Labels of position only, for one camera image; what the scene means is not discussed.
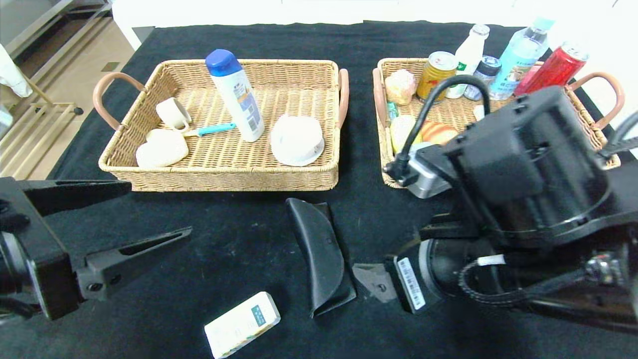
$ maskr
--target plastic bottle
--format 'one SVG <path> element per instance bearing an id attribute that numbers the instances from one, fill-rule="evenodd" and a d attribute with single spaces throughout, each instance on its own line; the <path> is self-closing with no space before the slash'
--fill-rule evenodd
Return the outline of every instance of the plastic bottle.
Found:
<path id="1" fill-rule="evenodd" d="M 479 24 L 472 26 L 468 38 L 465 39 L 454 54 L 459 61 L 456 68 L 457 75 L 471 75 L 474 73 L 483 57 L 483 46 L 488 36 L 489 27 Z M 445 97 L 459 98 L 465 92 L 466 87 L 467 85 L 465 84 L 452 86 L 447 90 Z"/>
<path id="2" fill-rule="evenodd" d="M 493 100 L 511 96 L 527 71 L 545 54 L 549 47 L 547 31 L 552 25 L 554 20 L 537 17 L 532 26 L 514 33 L 501 55 L 501 71 L 489 88 Z"/>
<path id="3" fill-rule="evenodd" d="M 263 134 L 263 121 L 244 68 L 232 52 L 224 49 L 211 52 L 206 67 L 242 139 L 257 141 Z"/>

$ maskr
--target basket handle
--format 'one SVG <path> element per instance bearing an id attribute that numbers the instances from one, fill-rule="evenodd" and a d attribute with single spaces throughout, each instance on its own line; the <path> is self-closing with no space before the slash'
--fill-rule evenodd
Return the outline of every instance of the basket handle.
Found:
<path id="1" fill-rule="evenodd" d="M 387 127 L 387 102 L 385 99 L 385 90 L 383 89 L 383 78 L 381 70 L 375 68 L 372 70 L 373 91 L 375 94 L 376 115 L 383 126 Z"/>
<path id="2" fill-rule="evenodd" d="M 341 91 L 341 98 L 339 99 L 339 123 L 337 127 L 341 128 L 346 120 L 348 105 L 350 104 L 350 76 L 348 75 L 348 70 L 344 68 L 339 70 L 339 90 Z"/>
<path id="3" fill-rule="evenodd" d="M 93 107 L 95 107 L 95 110 L 98 111 L 98 114 L 102 116 L 104 121 L 106 121 L 109 126 L 117 131 L 121 126 L 120 123 L 117 122 L 117 120 L 114 119 L 110 113 L 108 113 L 108 111 L 102 104 L 102 95 L 104 95 L 104 91 L 107 90 L 109 85 L 111 85 L 111 82 L 113 82 L 113 80 L 115 79 L 126 80 L 140 91 L 146 91 L 146 88 L 139 81 L 137 81 L 133 77 L 130 77 L 129 75 L 126 75 L 123 72 L 108 73 L 98 81 L 97 85 L 95 85 L 95 88 L 93 89 Z"/>
<path id="4" fill-rule="evenodd" d="M 583 76 L 580 80 L 574 82 L 573 84 L 567 85 L 567 87 L 573 91 L 581 87 L 585 82 L 593 79 L 594 77 L 601 77 L 605 79 L 607 82 L 609 82 L 611 87 L 614 89 L 614 92 L 616 93 L 616 105 L 614 106 L 614 108 L 611 109 L 611 111 L 609 111 L 607 115 L 599 119 L 593 125 L 596 128 L 603 129 L 605 128 L 605 126 L 609 124 L 612 118 L 616 117 L 616 115 L 620 112 L 620 110 L 625 105 L 625 90 L 623 90 L 623 87 L 620 86 L 620 82 L 618 82 L 618 80 L 615 77 L 613 77 L 612 75 L 606 72 L 592 72 L 589 75 Z"/>

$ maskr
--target black cable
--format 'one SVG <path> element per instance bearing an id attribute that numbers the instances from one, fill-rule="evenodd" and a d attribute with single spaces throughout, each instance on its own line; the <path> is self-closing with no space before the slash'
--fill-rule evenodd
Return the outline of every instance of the black cable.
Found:
<path id="1" fill-rule="evenodd" d="M 598 154 L 608 160 L 616 153 L 638 147 L 638 137 L 623 139 L 636 124 L 638 124 L 638 112 L 635 112 L 620 124 L 609 138 L 607 145 Z"/>
<path id="2" fill-rule="evenodd" d="M 14 298 L 0 297 L 0 325 L 16 318 L 30 319 L 37 312 L 37 308 L 31 304 Z"/>
<path id="3" fill-rule="evenodd" d="M 479 262 L 474 261 L 466 265 L 463 270 L 461 270 L 461 273 L 459 274 L 459 287 L 461 287 L 463 292 L 465 292 L 465 294 L 473 300 L 497 307 L 511 307 L 517 303 L 529 300 L 530 298 L 543 296 L 545 294 L 553 293 L 559 289 L 563 289 L 564 287 L 571 286 L 585 278 L 585 271 L 583 269 L 578 269 L 532 284 L 529 287 L 519 288 L 506 293 L 485 294 L 472 289 L 468 284 L 468 275 L 470 270 L 478 266 Z"/>
<path id="4" fill-rule="evenodd" d="M 489 108 L 489 92 L 487 90 L 487 86 L 483 80 L 480 80 L 478 77 L 474 77 L 471 75 L 457 75 L 453 77 L 449 77 L 448 79 L 442 80 L 430 91 L 430 94 L 427 96 L 426 102 L 423 104 L 421 108 L 421 112 L 417 118 L 417 122 L 412 127 L 412 131 L 408 135 L 405 144 L 403 144 L 403 149 L 401 152 L 397 154 L 396 157 L 396 166 L 399 171 L 403 172 L 408 167 L 408 161 L 410 160 L 410 146 L 414 142 L 414 139 L 417 138 L 421 127 L 423 127 L 423 122 L 425 122 L 427 113 L 430 111 L 430 108 L 434 105 L 434 101 L 436 97 L 440 95 L 443 91 L 445 91 L 450 86 L 467 84 L 472 85 L 478 88 L 481 96 L 483 96 L 483 108 L 485 110 L 485 115 L 490 113 Z"/>

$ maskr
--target bottle cap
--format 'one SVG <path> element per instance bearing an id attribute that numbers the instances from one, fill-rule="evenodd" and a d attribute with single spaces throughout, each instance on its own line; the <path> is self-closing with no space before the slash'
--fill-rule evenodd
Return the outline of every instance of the bottle cap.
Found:
<path id="1" fill-rule="evenodd" d="M 211 75 L 218 77 L 242 70 L 235 55 L 224 49 L 217 49 L 206 56 L 206 67 Z"/>
<path id="2" fill-rule="evenodd" d="M 556 22 L 555 20 L 547 19 L 545 17 L 539 16 L 536 18 L 536 20 L 534 20 L 534 23 L 532 24 L 532 26 L 537 29 L 547 31 L 552 28 L 555 22 Z"/>
<path id="3" fill-rule="evenodd" d="M 483 60 L 477 67 L 477 72 L 485 76 L 496 76 L 499 70 L 501 70 L 501 60 L 492 56 L 483 56 Z"/>
<path id="4" fill-rule="evenodd" d="M 472 29 L 470 30 L 470 34 L 472 33 L 475 33 L 479 36 L 484 36 L 487 38 L 489 36 L 489 27 L 483 24 L 475 24 L 474 26 L 472 26 Z"/>

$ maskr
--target white cup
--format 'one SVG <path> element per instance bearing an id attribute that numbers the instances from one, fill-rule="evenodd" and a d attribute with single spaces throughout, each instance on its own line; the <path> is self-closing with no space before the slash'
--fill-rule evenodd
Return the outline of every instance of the white cup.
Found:
<path id="1" fill-rule="evenodd" d="M 155 106 L 159 118 L 164 124 L 180 132 L 186 132 L 190 129 L 188 126 L 193 120 L 188 111 L 174 97 L 169 97 Z"/>

